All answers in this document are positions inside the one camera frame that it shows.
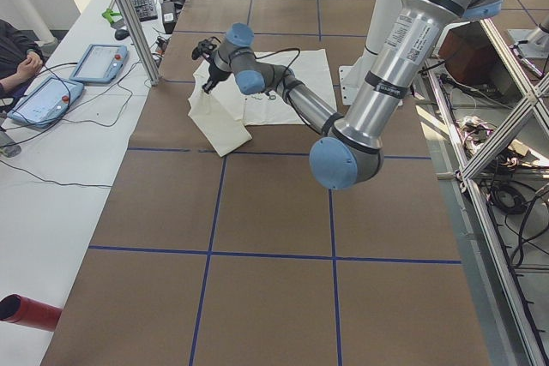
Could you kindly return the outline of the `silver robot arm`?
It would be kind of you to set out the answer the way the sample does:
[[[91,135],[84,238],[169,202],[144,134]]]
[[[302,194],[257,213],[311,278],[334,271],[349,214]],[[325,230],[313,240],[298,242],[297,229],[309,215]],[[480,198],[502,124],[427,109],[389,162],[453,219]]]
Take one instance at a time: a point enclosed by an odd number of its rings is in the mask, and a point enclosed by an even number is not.
[[[208,63],[208,79],[190,97],[190,117],[219,155],[250,139],[243,123],[212,96],[229,78],[246,97],[277,95],[320,136],[309,156],[311,172],[327,189],[346,189],[373,178],[383,165],[381,135],[443,30],[458,21],[496,15],[503,0],[376,0],[363,55],[341,68],[340,114],[311,91],[289,65],[257,57],[254,34],[242,23],[224,39],[205,39],[193,58]]]

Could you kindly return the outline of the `seated person's hand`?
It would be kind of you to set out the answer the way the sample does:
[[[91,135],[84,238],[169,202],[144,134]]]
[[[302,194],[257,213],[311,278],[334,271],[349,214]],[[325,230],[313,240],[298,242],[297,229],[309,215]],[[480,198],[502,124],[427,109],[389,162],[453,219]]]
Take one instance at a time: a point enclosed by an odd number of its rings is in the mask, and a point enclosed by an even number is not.
[[[42,69],[43,61],[38,53],[30,51],[27,57],[18,65],[16,74],[21,81],[35,77]]]

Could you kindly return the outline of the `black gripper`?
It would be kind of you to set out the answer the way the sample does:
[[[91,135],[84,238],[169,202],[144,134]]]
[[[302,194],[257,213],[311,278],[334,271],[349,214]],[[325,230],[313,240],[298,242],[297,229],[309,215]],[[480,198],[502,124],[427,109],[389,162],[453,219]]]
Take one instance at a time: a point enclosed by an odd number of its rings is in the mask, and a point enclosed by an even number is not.
[[[208,66],[208,79],[206,83],[202,85],[202,90],[206,94],[210,94],[211,91],[217,86],[221,81],[226,80],[226,72],[220,69],[216,63],[211,60]]]

